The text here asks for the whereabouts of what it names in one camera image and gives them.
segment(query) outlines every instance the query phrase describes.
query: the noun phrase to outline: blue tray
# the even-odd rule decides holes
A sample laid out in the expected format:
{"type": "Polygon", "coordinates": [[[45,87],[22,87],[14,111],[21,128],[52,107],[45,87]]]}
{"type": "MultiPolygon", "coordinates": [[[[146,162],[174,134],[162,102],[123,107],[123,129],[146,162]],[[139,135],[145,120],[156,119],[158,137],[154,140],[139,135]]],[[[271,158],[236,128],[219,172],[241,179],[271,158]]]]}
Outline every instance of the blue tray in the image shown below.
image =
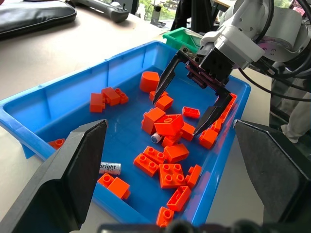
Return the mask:
{"type": "MultiPolygon", "coordinates": [[[[140,129],[143,113],[153,106],[148,94],[141,92],[138,86],[143,71],[161,73],[175,53],[175,49],[163,43],[151,42],[94,67],[9,97],[0,102],[0,125],[21,142],[27,158],[37,154],[46,160],[55,152],[46,142],[66,138],[82,124],[108,119],[102,161],[122,164],[120,178],[131,185],[132,194],[128,200],[122,201],[97,184],[93,200],[120,222],[155,223],[160,207],[166,206],[174,189],[162,190],[157,174],[151,178],[133,166],[134,158],[147,146],[163,150],[161,145],[154,145],[150,136],[140,129]],[[107,106],[102,114],[90,113],[90,94],[100,93],[107,86],[119,87],[130,101],[123,105],[107,106]]],[[[211,89],[201,89],[186,74],[185,66],[179,64],[176,77],[167,90],[174,99],[168,113],[181,113],[183,106],[198,108],[203,113],[216,100],[211,89]]],[[[190,151],[188,158],[181,162],[184,173],[196,164],[201,165],[203,170],[184,211],[176,212],[175,216],[197,226],[206,221],[235,136],[232,122],[241,118],[250,93],[249,85],[234,77],[230,77],[227,88],[238,95],[237,104],[213,148],[203,148],[197,138],[191,142],[181,140],[190,151]]],[[[184,120],[192,125],[197,124],[197,120],[184,120]]]]}

